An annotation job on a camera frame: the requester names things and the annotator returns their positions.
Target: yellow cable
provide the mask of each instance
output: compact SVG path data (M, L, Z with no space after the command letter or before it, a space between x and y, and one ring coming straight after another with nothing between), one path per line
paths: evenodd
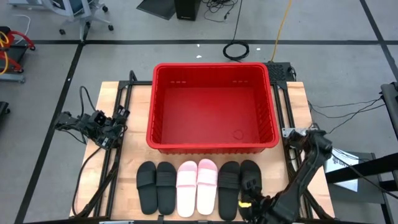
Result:
M3 41L2 38L0 37L0 45L1 45L1 47L4 47L4 44L8 44L8 43L9 43L8 37L7 37L7 35L4 34L3 32L0 32L0 34L3 35L4 38L6 39L6 41ZM6 60L6 66L4 67L3 71L0 72L0 75L4 74L4 73L7 71L7 69L8 69L8 56L7 56L7 52L4 52L4 59Z
M275 53L276 53L276 47L278 46L278 40L279 40L280 32L282 31L282 27L284 26L287 13L288 13L291 5L292 5L292 0L289 0L289 4L287 5L287 9L285 11L284 19L282 19L282 22L280 23L280 27L279 27L279 30L278 30L278 36L276 37L276 40L275 40L274 53L272 53L271 62L274 61L274 57L275 57Z

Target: black cable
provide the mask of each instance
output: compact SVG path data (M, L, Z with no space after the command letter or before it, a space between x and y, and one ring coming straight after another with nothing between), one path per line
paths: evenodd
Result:
M79 175L77 177L77 183L76 183L76 188L75 188L75 193L73 194L73 201L72 201L72 212L74 214L74 216L77 215L77 212L75 210L75 200L76 200L76 195L77 195L77 190L79 189L79 184L80 184L80 177L81 177L81 173L83 172L83 169L85 168L87 162L93 157L95 156L95 154L97 154L100 151L101 147L98 147L96 151L94 151L87 159L86 161L83 163L83 165L80 168L79 171Z
M353 160L362 161L362 162L367 162L367 161L369 161L369 159L360 159L360 158L357 158L357 157L353 157L353 156L351 156L351 155L347 155L347 154L345 154L341 149L335 149L335 148L334 148L334 150L335 150L337 153L341 154L342 156L344 156L345 158L348 158L348 159L353 159Z
M297 81L296 69L294 69L293 66L290 66L290 67L287 69L287 71L293 75L294 81L296 82L296 81Z
M93 105L93 102L91 101L90 94L88 94L87 88L84 87L84 86L81 86L80 89L79 89L80 104L81 104L80 119L83 117L83 114L84 114L84 112L85 112L85 106L84 106L84 103L83 103L83 94L81 93L81 90L82 90L82 89L84 89L84 90L86 91L86 95L87 95L88 101L90 102L91 108L93 109L93 111L95 111L95 107L94 107L94 105Z
M341 115L341 116L328 116L328 115L326 115L326 114L324 114L324 113L321 113L321 112L317 111L316 109L312 108L312 107L311 107L311 103L310 103L310 102L308 102L308 103L310 104L310 111L314 111L314 112L316 112L317 114L320 114L320 115L322 115L322 116L324 116L324 117L326 117L326 118L330 118L330 119L344 118L344 117L347 117L347 116L349 116L349 115L352 115L352 114L355 114L355 113L356 113L356 112L352 112L352 113L344 114L344 115ZM382 104L382 105L375 106L375 107L370 108L370 109L367 109L367 110L362 110L360 113L367 112L367 111L371 111L371 110L380 108L380 107L382 107L382 106L384 106L384 105L385 105L385 104Z
M289 158L289 160L294 161L294 160L298 159L302 152L303 152L303 149L298 150L296 157L294 157L293 159Z
M74 137L75 139L76 139L76 141L78 141L78 142L80 142L80 143L82 143L82 144L86 144L86 139L84 138L84 137L82 137L84 140L82 141L82 140L79 140L74 134L72 134L72 133L70 133L69 131L67 131L67 130L60 130L60 131L63 131L63 132L66 132L66 133L68 133L68 134L70 134L72 137Z
M374 101L373 103L371 103L370 105L365 106L364 108L358 110L357 112L355 112L350 118L348 118L347 120L345 120L344 122L342 122L341 124L337 125L336 127L334 127L331 131L328 132L328 134L332 133L335 129L339 128L341 125L347 123L349 120L353 119L355 117L355 115L357 115L358 113L362 112L363 110L365 110L366 108L372 106L373 104L375 104L376 101Z
M231 10L234 8L234 6L238 2L238 0L236 2L234 2L232 0L215 0L215 1L209 0L209 1L205 2L204 0L202 0L202 2L205 3L208 8L207 11L203 14L203 17L205 19L212 21L212 22L224 22L226 20L226 18L228 17L229 12L231 12ZM228 10L228 12L224 15L224 20L217 21L215 19L209 19L206 17L207 12L216 13L224 6L231 6L231 8Z
M249 44L248 44L248 43L243 42L243 41L235 41L236 31L237 31L237 29L238 29L238 24L239 24L239 17L240 17L240 15L241 15L242 2L243 2L243 0L241 0L241 5L240 5L240 7L239 7L238 19L236 20L234 37L232 38L231 42L230 42L229 44L227 44L227 45L224 47L224 49L223 49L223 55L224 55L226 58L228 58L228 59L230 59L230 60L233 60L233 61L235 61L235 62L240 62L240 60L242 60L242 59L244 59L245 57L247 57L247 56L249 55L249 52L250 52L250 50L249 50ZM237 56L237 57L233 57L233 56L228 55L228 54L226 53L226 49L227 49L229 46L234 45L234 44L242 45L243 47L246 48L246 52L245 52L244 54L240 55L240 56Z
M356 175L358 175L358 177L363 178L364 180L368 181L371 185L377 187L381 192L386 193L388 195L390 195L391 197L398 199L398 196L390 193L388 190L377 186L375 183L371 182L368 178L366 178L364 175L362 175L360 172L358 172L354 167L352 167L351 165L347 164L345 161L341 160L339 157L335 156L334 154L332 154L336 159L338 159L339 161L341 161L342 163L344 163L347 167L349 167L352 171L354 171L354 173L356 173Z
M364 102L357 102L357 103L347 103L347 104L343 104L343 105L318 106L318 105L314 105L314 104L312 104L312 106L315 106L315 107L317 107L317 108L331 108L331 107L339 107L339 106L351 106L351 105L358 105L358 104L361 104L361 103L370 103L370 102L377 101L377 100L380 100L380 98L378 98L378 99L375 99L375 100L364 101Z

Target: wire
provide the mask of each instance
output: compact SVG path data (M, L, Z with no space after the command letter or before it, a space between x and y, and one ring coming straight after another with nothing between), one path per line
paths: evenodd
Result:
M80 143L82 143L82 144L87 144L86 143L86 139L83 137L83 135L81 136L84 140L82 141L82 140L79 140L74 134L72 134L72 133L70 133L69 131L67 131L67 130L60 130L60 131L63 131L63 132L66 132L66 133L68 133L68 134L70 134L72 137L74 137L78 142L80 142Z
M360 159L360 158L358 158L358 157L354 157L354 156L351 156L351 155L348 155L348 154L346 154L344 151L342 151L341 149L336 149L336 148L333 148L337 153L339 153L339 154L341 154L342 156L344 156L345 158L348 158L348 159L353 159L353 160L357 160L357 161L362 161L362 162L367 162L367 161L369 161L369 159Z
M280 23L280 27L279 27L279 30L278 30L278 36L276 37L276 40L275 40L274 52L272 53L271 62L274 62L274 57L275 57L275 53L276 53L276 48L278 46L280 32L282 31L282 27L284 26L287 13L289 12L289 9L290 9L291 6L292 6L292 0L289 0L289 4L287 5L287 9L285 11L284 18L282 19L282 22Z
M370 108L370 109L367 109L367 110L362 110L360 113L367 112L367 111L371 111L371 110L380 108L380 107L382 107L382 106L384 106L384 105L386 105L386 104L382 104L382 105L379 105L379 106L375 106L375 107ZM321 113L321 112L317 111L317 110L314 109L314 108L310 108L310 111L313 111L313 110L314 110L314 112L316 112L316 113L318 113L318 114L320 114L320 115L322 115L322 116L324 116L324 117L326 117L326 118L330 118L330 119L344 118L344 117L347 117L347 116L349 116L349 115L352 115L352 114L355 114L355 113L356 113L356 112L352 112L352 113L348 113L348 114L341 115L341 116L328 116L328 115L326 115L326 114L324 114L324 113Z
M79 189L79 184L80 184L80 177L81 177L81 173L83 172L83 169L85 168L87 162L93 157L95 156L95 154L97 154L100 151L101 147L98 147L96 151L94 151L87 159L86 161L83 163L83 165L80 168L79 171L79 175L77 177L77 183L76 183L76 188L75 188L75 193L73 194L73 201L72 201L72 212L73 214L76 216L77 212L75 210L75 200L76 200L76 195L77 195L77 190Z
M83 117L83 114L85 112L85 106L84 106L84 103L83 103L83 94L81 93L82 89L84 89L86 91L86 95L87 95L88 101L90 102L91 108L93 109L93 111L95 111L95 107L93 105L93 102L91 101L90 94L88 94L87 88L85 86L81 86L80 89L79 89L80 105L81 105L80 119Z
M226 20L226 18L229 15L229 12L234 8L235 4L238 3L238 0L236 2L232 1L232 0L209 0L207 2L205 2L204 0L202 0L203 3L206 4L207 6L207 11L203 14L203 17L209 21L212 22L224 22ZM222 21L218 21L215 19L209 19L206 17L207 12L211 12L211 13L216 13L218 12L220 9L224 8L224 6L231 6L231 8L228 10L228 12L224 15L224 20Z
M246 43L246 42L244 42L244 41L235 41L236 31L237 31L237 29L238 29L238 24L239 24L239 17L240 17L240 15L241 15L242 2L243 2L243 0L241 0L241 5L240 5L240 7L239 7L238 19L236 20L234 37L232 38L232 40L231 40L231 42L230 42L229 44L225 45L225 47L224 47L224 49L223 49L223 55L224 55L226 58L228 58L228 59L230 59L230 60L233 60L233 61L235 61L235 62L241 62L241 60L244 59L244 58L246 58L246 57L249 55L249 52L250 52L249 44L248 44L248 43ZM237 56L237 57L233 57L233 56L228 55L228 54L226 53L226 49L227 49L229 46L232 46L232 45L235 45L235 44L242 45L242 46L246 49L245 53L242 54L242 55L240 55L240 56Z
M13 15L13 16L21 16L21 17L26 17L28 19L27 22L27 27L26 27L26 31L25 31L25 35L27 35L27 33L29 32L29 27L30 27L30 17L27 15ZM22 37L20 40L18 40L15 44L19 44L24 38Z
M375 100L364 101L364 102L357 102L357 103L347 103L347 104L343 104L343 105L318 106L318 105L314 105L314 104L312 104L312 106L315 106L315 107L317 107L317 108L331 108L331 107L339 107L339 106L351 106L351 105L358 105L358 104L361 104L361 103L371 103L371 102L373 102L373 101L377 101L377 100L380 100L380 98L379 98L379 99L375 99Z
M381 192L386 193L388 195L390 195L391 197L398 199L398 196L390 193L389 191L387 191L384 188L381 188L379 186L377 186L375 183L371 182L368 178L366 178L364 175L362 175L360 172L358 172L354 167L352 167L351 165L347 164L345 161L341 160L339 157L335 156L333 153L332 155L338 159L340 162L344 163L346 166L348 166L352 171L354 171L354 173L356 173L356 175L358 175L358 177L363 178L364 180L368 181L370 184L372 184L373 186L377 187Z
M339 128L341 125L347 123L349 120L353 119L355 117L355 115L357 115L360 112L363 112L363 110L365 110L366 108L372 106L373 104L375 104L375 102L377 102L378 100L374 101L373 103L371 103L370 105L365 106L364 108L358 110L357 112L355 112L350 118L348 118L347 120L345 120L344 122L342 122L341 124L337 125L336 127L334 127L331 131L328 132L328 134L332 133L335 129Z
M0 46L1 46L1 48L4 50L4 60L6 61L5 66L4 66L4 69L2 70L2 72L0 72L0 75L2 75L2 74L4 74L4 73L7 71L7 69L8 69L8 55L7 55L7 52L5 51L4 44L8 44L8 43L9 43L9 40L8 40L8 37L7 37L7 35L6 35L5 33L3 33L3 32L0 31L0 34L1 34L1 35L5 38L5 40L6 40L6 41L4 41L4 40L1 38L1 36L0 36Z

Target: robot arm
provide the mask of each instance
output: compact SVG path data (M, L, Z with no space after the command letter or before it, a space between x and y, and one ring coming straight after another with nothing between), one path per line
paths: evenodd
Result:
M307 189L317 170L331 157L331 141L326 139L325 131L308 130L306 135L292 131L287 144L302 148L305 159L294 175L293 181L275 197L250 195L245 204L239 207L244 220L252 224L293 223L299 216L300 198Z

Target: wooden tabletop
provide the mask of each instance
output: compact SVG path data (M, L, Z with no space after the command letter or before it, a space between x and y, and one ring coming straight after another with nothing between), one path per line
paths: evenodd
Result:
M283 190L288 184L288 176L285 164L285 157L280 140L278 145L272 149L266 149L260 154L187 154L187 155L165 155L158 150L151 149L146 143L146 130L149 114L151 86L133 86L130 101L130 116L127 120L128 130L124 136L123 149L121 154L121 163L119 166L118 181L114 196L112 219L130 219L130 220L156 220L158 213L144 215L141 212L138 191L136 189L136 174L138 167L145 161L152 161L156 165L159 162L167 161L174 165L176 169L185 161L193 160L199 162L200 159L208 158L216 163L220 168L225 162L242 162L245 159L255 161L261 168L262 173L262 193L263 195L274 196L277 192ZM97 110L102 110L107 116L112 116L118 82L103 82L96 105ZM288 83L290 103L294 116L296 127L305 128L311 125L312 119L308 109L307 97L305 95L304 85L301 82ZM284 112L285 126L287 124L287 114L283 92L279 90L282 110ZM89 141L86 147L84 160L90 156L98 147ZM101 169L104 161L104 151L95 155L87 163L80 180L79 190L76 196L76 211L79 212L88 203L98 188ZM315 197L317 202L324 210L334 217L334 211L330 200L330 194L324 170L321 167L311 184L309 191ZM108 191L104 193L101 214L105 214ZM200 215L196 210L189 218L181 218L177 210L173 214L165 216L165 220L221 220L218 215L218 203L216 198L215 209L211 215Z

